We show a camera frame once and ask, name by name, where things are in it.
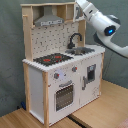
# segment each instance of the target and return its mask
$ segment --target gray wall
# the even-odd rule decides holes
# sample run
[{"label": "gray wall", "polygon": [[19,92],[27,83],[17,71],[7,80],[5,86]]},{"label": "gray wall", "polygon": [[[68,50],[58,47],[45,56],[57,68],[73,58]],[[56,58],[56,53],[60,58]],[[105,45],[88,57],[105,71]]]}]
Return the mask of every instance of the gray wall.
[{"label": "gray wall", "polygon": [[[0,1],[0,116],[16,110],[25,101],[22,60],[25,58],[20,4],[74,2],[74,0],[2,0]],[[128,45],[128,1],[90,0],[104,14],[121,19],[122,26],[113,41]],[[87,25],[86,43],[96,44],[95,30]],[[103,79],[128,88],[128,60],[106,49]]]}]

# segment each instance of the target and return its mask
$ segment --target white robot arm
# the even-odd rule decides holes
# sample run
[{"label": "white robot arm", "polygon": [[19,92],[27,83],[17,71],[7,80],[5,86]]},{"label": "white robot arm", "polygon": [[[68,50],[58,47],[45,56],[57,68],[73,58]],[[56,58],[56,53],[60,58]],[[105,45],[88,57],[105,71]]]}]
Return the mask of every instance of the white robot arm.
[{"label": "white robot arm", "polygon": [[113,15],[103,15],[92,3],[86,0],[77,0],[76,2],[82,9],[85,20],[96,30],[94,41],[128,58],[128,46],[122,48],[111,42],[121,25],[120,20]]}]

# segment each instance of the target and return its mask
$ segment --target knob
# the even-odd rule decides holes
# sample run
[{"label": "knob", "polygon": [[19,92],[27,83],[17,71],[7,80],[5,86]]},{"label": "knob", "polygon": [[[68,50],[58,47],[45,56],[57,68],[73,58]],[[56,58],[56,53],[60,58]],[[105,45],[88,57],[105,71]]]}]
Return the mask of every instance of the knob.
[{"label": "knob", "polygon": [[77,67],[73,67],[73,68],[72,68],[72,71],[73,71],[73,72],[76,72],[76,70],[77,70]]},{"label": "knob", "polygon": [[58,78],[59,78],[59,74],[58,74],[58,73],[55,73],[55,74],[54,74],[54,78],[55,78],[55,79],[58,79]]}]

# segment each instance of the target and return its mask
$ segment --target faucet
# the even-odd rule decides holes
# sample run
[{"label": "faucet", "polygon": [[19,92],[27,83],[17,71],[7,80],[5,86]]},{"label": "faucet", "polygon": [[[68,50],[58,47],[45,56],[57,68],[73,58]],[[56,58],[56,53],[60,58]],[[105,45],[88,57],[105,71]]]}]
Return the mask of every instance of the faucet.
[{"label": "faucet", "polygon": [[70,37],[70,43],[68,44],[68,49],[72,49],[73,47],[75,47],[75,44],[73,44],[72,39],[75,35],[80,36],[80,41],[82,41],[82,35],[80,33],[74,33],[71,37]]}]

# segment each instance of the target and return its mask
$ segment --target wooden table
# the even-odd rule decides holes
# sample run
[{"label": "wooden table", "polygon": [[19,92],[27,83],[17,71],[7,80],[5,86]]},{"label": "wooden table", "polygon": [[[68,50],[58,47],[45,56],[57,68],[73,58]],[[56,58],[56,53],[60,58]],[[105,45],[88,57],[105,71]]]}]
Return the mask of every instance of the wooden table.
[{"label": "wooden table", "polygon": [[[0,118],[0,128],[44,128],[37,119],[23,109],[14,111]],[[69,118],[64,118],[50,128],[81,128]]]},{"label": "wooden table", "polygon": [[71,114],[87,128],[115,128],[128,118],[128,89],[102,81],[102,95]]}]

